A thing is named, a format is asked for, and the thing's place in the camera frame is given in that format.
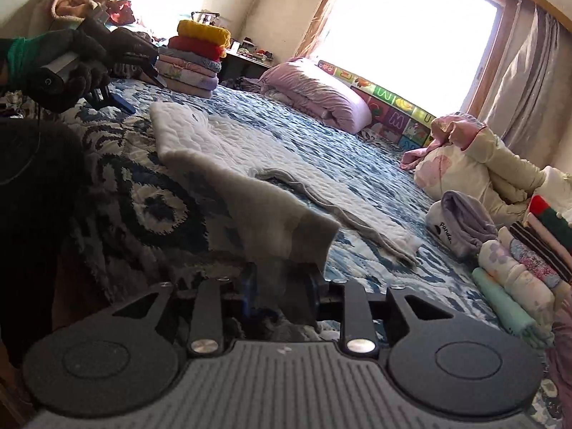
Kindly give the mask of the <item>black gloved left hand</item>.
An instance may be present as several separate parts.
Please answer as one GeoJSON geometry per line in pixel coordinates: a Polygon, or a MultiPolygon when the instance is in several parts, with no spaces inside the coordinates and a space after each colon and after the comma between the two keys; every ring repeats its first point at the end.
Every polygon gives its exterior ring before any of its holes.
{"type": "Polygon", "coordinates": [[[96,19],[85,19],[77,29],[47,32],[35,38],[1,41],[1,88],[20,90],[50,112],[65,112],[80,99],[94,109],[135,109],[109,91],[113,69],[133,67],[156,84],[158,49],[138,34],[110,31],[96,19]]]}

